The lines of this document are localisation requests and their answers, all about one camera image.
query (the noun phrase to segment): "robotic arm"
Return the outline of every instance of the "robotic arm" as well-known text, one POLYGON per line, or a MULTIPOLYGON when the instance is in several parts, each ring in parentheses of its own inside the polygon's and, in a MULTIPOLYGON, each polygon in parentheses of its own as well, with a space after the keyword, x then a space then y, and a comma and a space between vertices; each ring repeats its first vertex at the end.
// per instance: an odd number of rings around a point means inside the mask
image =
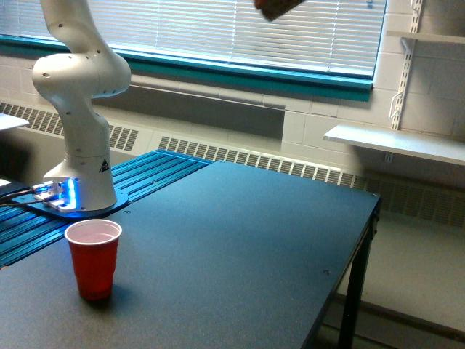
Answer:
POLYGON ((71 54, 41 58, 33 69, 33 83, 57 109, 65 133, 65 159, 44 176, 53 190, 36 198, 61 212, 105 209, 116 203, 108 122, 91 99, 125 91, 131 71, 99 35, 86 0, 41 0, 41 6, 49 32, 71 54))

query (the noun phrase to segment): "white shelf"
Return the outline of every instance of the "white shelf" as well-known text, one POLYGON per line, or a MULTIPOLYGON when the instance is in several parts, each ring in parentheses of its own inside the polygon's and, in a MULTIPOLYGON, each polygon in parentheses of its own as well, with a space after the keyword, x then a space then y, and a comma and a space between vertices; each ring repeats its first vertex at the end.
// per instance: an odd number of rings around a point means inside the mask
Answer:
POLYGON ((15 127, 21 127, 25 125, 29 125, 29 123, 25 119, 0 113, 0 131, 3 131, 4 129, 13 129, 15 127))
POLYGON ((340 124, 326 132, 323 138, 378 151, 465 165, 465 143, 421 133, 340 124))
POLYGON ((428 42, 442 42, 449 44, 465 44, 465 37, 463 36, 449 36, 449 35, 437 35, 437 34, 426 34, 426 33, 409 33, 407 31, 387 31, 388 36, 399 36, 405 39, 415 39, 419 41, 428 42))

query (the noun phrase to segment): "window blind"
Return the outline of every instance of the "window blind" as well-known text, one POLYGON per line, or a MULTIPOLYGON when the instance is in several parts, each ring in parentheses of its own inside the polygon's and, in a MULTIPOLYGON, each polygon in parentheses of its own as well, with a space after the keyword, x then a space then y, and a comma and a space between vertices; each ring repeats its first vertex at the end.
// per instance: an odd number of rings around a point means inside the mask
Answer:
MULTIPOLYGON (((89 5, 112 47, 372 76, 386 0, 307 0, 272 23, 252 0, 89 0, 89 5)), ((1 33, 50 39, 39 0, 3 0, 1 12, 1 33)))

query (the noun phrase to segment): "blue led light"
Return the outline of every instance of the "blue led light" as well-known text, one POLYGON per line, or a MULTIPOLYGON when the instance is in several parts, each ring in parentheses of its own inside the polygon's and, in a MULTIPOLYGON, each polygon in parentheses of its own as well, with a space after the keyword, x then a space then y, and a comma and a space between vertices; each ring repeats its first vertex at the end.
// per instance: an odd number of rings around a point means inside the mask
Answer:
POLYGON ((72 178, 69 178, 68 181, 66 182, 66 186, 68 187, 68 198, 69 198, 69 208, 75 209, 78 204, 76 200, 76 187, 74 185, 74 181, 72 178))

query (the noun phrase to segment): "window sill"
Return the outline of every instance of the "window sill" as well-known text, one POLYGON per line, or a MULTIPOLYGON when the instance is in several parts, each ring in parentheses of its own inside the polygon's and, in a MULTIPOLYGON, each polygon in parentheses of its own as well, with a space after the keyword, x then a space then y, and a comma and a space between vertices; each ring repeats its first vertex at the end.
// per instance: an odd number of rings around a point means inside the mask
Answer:
MULTIPOLYGON (((4 55, 34 57, 68 51, 65 45, 57 41, 5 35, 0 35, 0 47, 4 55)), ((124 49, 115 49, 115 52, 128 61, 135 73, 153 73, 171 79, 252 89, 273 95, 316 95, 368 102, 373 87, 370 79, 280 71, 124 49)))

